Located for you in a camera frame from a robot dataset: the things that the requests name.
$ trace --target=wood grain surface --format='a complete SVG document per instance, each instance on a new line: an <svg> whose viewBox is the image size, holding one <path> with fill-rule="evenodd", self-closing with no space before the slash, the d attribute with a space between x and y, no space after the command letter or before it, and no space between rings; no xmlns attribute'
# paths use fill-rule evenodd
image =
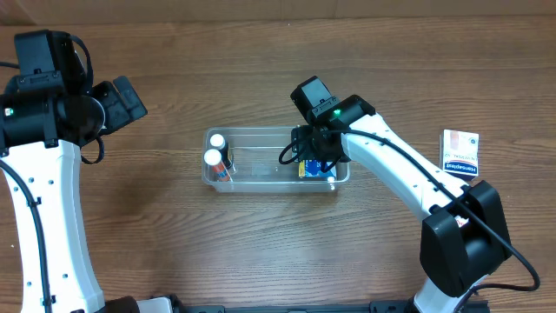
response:
<svg viewBox="0 0 556 313"><path fill-rule="evenodd" d="M0 60L15 62L13 35L34 29L3 27ZM512 242L543 283L532 294L489 290L480 298L493 312L556 310L554 17L51 29L78 35L96 81L128 76L149 109L105 139L102 163L82 167L89 253L107 299L364 303L419 290L420 224L359 164L332 194L218 194L201 181L207 128L301 124L289 93L318 75L339 97L367 99L434 163L442 130L479 133L480 179L500 192ZM1 69L0 83L15 74ZM0 199L0 311L15 312L23 281L3 179ZM512 258L487 281L530 277Z"/></svg>
<svg viewBox="0 0 556 313"><path fill-rule="evenodd" d="M556 0L0 0L0 23L178 23L556 14Z"/></svg>

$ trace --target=wooden table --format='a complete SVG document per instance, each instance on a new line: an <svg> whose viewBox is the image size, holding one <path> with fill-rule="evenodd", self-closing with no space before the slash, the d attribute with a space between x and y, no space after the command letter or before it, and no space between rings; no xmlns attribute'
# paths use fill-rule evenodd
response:
<svg viewBox="0 0 556 313"><path fill-rule="evenodd" d="M337 194L218 194L201 181L207 128L301 124L288 96L317 75L339 97L367 99L434 163L442 130L479 133L480 179L500 192L512 242L543 283L482 298L494 312L556 309L554 17L50 28L78 35L96 81L128 76L149 109L105 139L102 163L82 167L89 253L107 299L365 303L420 288L420 224L358 164ZM15 62L13 35L34 29L2 27L0 60ZM15 74L1 69L0 82ZM21 261L0 184L0 310L15 312ZM512 258L487 281L530 277Z"/></svg>

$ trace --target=white bottle cap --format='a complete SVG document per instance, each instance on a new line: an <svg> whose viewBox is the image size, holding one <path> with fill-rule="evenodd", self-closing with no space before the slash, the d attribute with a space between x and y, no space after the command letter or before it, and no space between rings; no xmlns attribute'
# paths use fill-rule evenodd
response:
<svg viewBox="0 0 556 313"><path fill-rule="evenodd" d="M216 149L210 149L205 152L205 163L210 166L217 165L222 160L222 155Z"/></svg>
<svg viewBox="0 0 556 313"><path fill-rule="evenodd" d="M210 145L220 150L226 145L226 140L224 140L224 136L220 134L214 134L210 137Z"/></svg>

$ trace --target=transparent storage bin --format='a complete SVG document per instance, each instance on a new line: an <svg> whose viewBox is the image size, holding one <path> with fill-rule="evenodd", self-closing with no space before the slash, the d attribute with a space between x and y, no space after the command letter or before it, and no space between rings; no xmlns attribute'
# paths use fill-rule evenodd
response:
<svg viewBox="0 0 556 313"><path fill-rule="evenodd" d="M221 134L234 155L232 182L220 182L202 161L202 180L219 192L335 192L349 179L349 163L336 164L336 178L299 177L299 164L278 163L280 152L291 143L295 126L211 128L205 132L202 153L210 147L210 137ZM289 159L288 152L284 159Z"/></svg>

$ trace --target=white robotic arm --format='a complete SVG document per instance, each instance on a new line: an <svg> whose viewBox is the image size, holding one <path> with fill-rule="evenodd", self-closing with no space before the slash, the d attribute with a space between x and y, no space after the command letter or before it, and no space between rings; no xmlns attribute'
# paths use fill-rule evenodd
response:
<svg viewBox="0 0 556 313"><path fill-rule="evenodd" d="M103 292L93 273L79 199L81 151L60 140L55 148L29 143L10 149L3 158L27 183L43 222L48 257L50 294L54 312L97 312L104 307ZM16 182L6 175L16 210L23 262L22 313L44 311L41 267L33 217Z"/></svg>
<svg viewBox="0 0 556 313"><path fill-rule="evenodd" d="M365 131L386 138L411 155L436 180L444 183L453 195L461 196L463 194L461 187L467 186L466 182L430 163L419 152L401 140L387 126L379 114L365 115L351 123L350 129ZM341 135L341 145L344 153L352 161L361 163L372 171L404 202L419 221L431 215L429 209L434 205L445 207L452 202L452 199L439 192L412 163L389 146L367 137L349 133ZM462 297L463 295L460 297L447 296L430 279L427 279L423 288L414 298L414 306L419 312L423 313L453 313Z"/></svg>

